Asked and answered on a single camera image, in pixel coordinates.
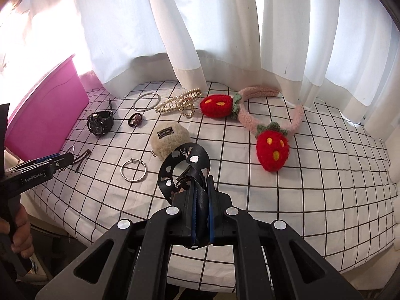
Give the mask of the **left hand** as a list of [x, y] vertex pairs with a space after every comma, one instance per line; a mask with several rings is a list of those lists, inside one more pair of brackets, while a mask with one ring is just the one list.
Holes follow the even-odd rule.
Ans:
[[11, 250], [28, 259], [34, 253], [33, 237], [31, 234], [31, 223], [25, 207], [20, 204], [14, 217], [16, 231], [12, 238]]

